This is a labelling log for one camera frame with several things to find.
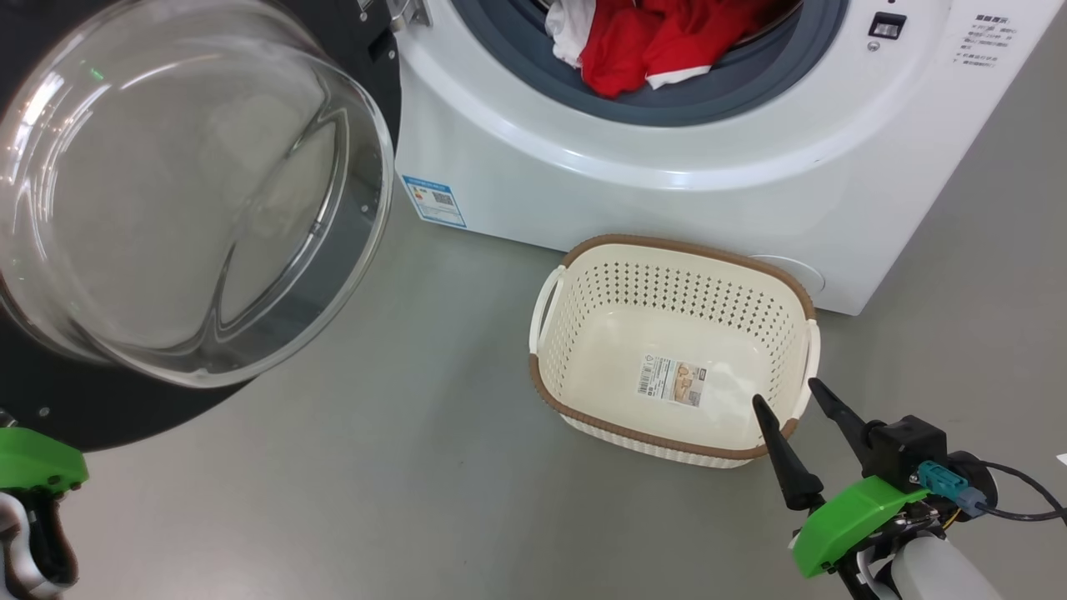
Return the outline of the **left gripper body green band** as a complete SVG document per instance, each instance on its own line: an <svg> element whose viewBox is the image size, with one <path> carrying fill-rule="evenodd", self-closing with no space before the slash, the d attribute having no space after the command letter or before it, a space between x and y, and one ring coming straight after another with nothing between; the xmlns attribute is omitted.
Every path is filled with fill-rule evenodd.
<svg viewBox="0 0 1067 600"><path fill-rule="evenodd" d="M83 453L23 427L1 429L1 490L61 498L90 478Z"/></svg>

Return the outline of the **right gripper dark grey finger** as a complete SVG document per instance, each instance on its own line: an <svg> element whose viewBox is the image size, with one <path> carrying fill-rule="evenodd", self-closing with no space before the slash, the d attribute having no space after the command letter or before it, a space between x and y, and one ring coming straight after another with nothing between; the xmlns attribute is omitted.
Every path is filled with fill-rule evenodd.
<svg viewBox="0 0 1067 600"><path fill-rule="evenodd" d="M834 394L834 391L831 391L831 388L823 383L823 380L819 378L809 378L808 385L813 398L819 404L824 415L834 422L839 427L839 431L845 438L846 443L851 448L861 465L862 478L874 476L876 474L876 471L872 468L874 464L872 461L874 451L869 444L870 429L867 422L859 417L850 406L842 402L842 399Z"/></svg>
<svg viewBox="0 0 1067 600"><path fill-rule="evenodd" d="M790 447L769 402L755 394L752 408L786 507L795 512L815 512L824 505L823 483Z"/></svg>

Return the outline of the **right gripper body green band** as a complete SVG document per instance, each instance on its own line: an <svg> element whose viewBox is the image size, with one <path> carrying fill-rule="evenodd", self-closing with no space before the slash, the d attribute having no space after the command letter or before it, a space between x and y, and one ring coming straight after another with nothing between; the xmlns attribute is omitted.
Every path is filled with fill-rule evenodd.
<svg viewBox="0 0 1067 600"><path fill-rule="evenodd" d="M881 586L873 563L890 560L919 534L944 536L953 506L923 487L899 492L875 476L824 500L815 476L790 478L790 509L807 514L790 553L800 577L839 577L845 586Z"/></svg>

